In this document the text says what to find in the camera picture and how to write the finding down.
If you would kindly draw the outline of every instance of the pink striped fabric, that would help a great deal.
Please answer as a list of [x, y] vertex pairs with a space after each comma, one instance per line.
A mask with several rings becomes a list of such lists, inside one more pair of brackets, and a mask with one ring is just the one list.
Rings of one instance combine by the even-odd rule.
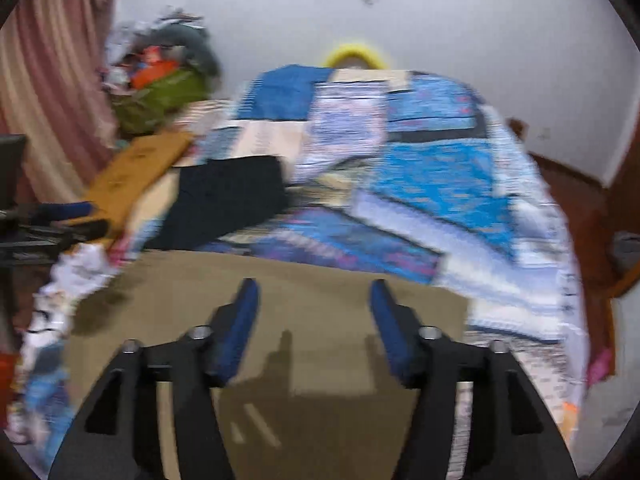
[[97, 69], [113, 0], [20, 0], [0, 29], [0, 135], [26, 134], [18, 200], [72, 202], [111, 157]]

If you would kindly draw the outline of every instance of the wall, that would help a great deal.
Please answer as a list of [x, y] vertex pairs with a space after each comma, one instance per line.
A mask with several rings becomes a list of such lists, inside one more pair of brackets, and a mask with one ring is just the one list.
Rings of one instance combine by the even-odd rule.
[[614, 300], [616, 375], [589, 389], [572, 456], [578, 474], [600, 465], [640, 402], [640, 282]]
[[597, 178], [612, 177], [630, 139], [640, 54], [608, 0], [118, 0], [116, 18], [163, 4], [207, 17], [225, 93], [357, 41], [392, 67], [470, 83], [530, 124], [531, 151]]

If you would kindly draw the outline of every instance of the reddish brown floor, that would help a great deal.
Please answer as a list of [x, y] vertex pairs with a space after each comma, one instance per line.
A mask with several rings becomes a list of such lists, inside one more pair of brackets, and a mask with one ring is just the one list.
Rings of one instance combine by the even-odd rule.
[[582, 273], [591, 359], [594, 359], [603, 349], [611, 348], [605, 298], [617, 279], [607, 257], [612, 233], [607, 226], [604, 191], [566, 171], [540, 162], [538, 165], [551, 195], [569, 221]]

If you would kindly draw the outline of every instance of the yellow round object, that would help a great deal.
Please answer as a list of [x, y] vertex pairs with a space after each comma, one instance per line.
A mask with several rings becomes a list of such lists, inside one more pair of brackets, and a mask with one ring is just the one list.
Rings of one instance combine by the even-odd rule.
[[384, 70], [387, 68], [382, 58], [370, 48], [356, 44], [348, 43], [339, 46], [334, 50], [324, 62], [324, 66], [328, 68], [336, 68], [345, 59], [357, 57], [363, 60], [369, 69]]

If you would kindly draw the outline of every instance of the curtain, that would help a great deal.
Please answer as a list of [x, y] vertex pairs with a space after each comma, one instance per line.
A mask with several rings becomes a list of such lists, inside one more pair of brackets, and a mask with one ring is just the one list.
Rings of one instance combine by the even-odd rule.
[[110, 160], [97, 69], [113, 0], [20, 0], [0, 29], [0, 134], [26, 134], [18, 201], [72, 202]]

